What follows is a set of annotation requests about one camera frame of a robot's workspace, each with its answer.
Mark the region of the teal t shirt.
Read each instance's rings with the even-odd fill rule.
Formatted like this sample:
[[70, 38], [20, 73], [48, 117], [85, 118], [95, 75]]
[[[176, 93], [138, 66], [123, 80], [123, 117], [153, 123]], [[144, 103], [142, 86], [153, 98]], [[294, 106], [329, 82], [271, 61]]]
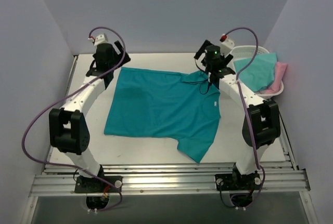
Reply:
[[200, 71], [122, 68], [104, 134], [175, 139], [180, 152], [200, 163], [218, 130], [219, 97]]

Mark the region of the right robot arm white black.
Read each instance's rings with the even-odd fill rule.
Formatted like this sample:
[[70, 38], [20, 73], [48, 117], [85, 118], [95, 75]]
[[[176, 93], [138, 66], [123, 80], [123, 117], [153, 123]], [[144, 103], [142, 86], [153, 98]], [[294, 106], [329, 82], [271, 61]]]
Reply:
[[245, 153], [237, 160], [231, 183], [243, 189], [250, 182], [250, 174], [260, 169], [260, 160], [280, 136], [279, 108], [275, 101], [265, 100], [248, 88], [228, 67], [233, 56], [221, 53], [221, 48], [205, 40], [194, 55], [201, 61], [208, 76], [209, 87], [215, 86], [229, 95], [245, 112], [242, 137], [247, 144]]

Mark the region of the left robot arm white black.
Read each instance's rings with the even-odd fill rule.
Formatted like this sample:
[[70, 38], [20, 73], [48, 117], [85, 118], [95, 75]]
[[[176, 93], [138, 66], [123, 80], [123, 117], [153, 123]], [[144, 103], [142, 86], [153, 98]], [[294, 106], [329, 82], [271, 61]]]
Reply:
[[113, 80], [113, 70], [130, 60], [119, 41], [114, 44], [107, 41], [98, 43], [80, 91], [61, 108], [52, 109], [49, 113], [51, 146], [72, 161], [75, 168], [80, 171], [80, 177], [87, 179], [86, 186], [92, 192], [100, 192], [105, 186], [105, 179], [100, 174], [102, 166], [94, 159], [88, 148], [90, 133], [85, 117], [95, 100]]

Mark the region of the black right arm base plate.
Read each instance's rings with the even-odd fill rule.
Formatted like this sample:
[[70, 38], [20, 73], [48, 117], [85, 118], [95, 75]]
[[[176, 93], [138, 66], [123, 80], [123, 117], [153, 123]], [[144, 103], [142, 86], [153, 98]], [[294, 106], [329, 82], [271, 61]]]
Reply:
[[258, 173], [249, 175], [215, 174], [215, 185], [221, 191], [258, 190], [262, 180]]

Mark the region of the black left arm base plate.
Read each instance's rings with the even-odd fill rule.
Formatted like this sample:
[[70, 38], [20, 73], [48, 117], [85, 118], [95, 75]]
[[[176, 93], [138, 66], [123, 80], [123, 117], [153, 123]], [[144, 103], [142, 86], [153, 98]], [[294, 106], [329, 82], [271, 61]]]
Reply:
[[109, 186], [107, 183], [102, 182], [96, 178], [86, 178], [78, 176], [75, 184], [75, 193], [103, 193], [105, 188], [109, 186], [108, 192], [116, 193], [117, 190], [122, 188], [122, 176], [104, 176], [104, 180], [113, 184], [115, 188]]

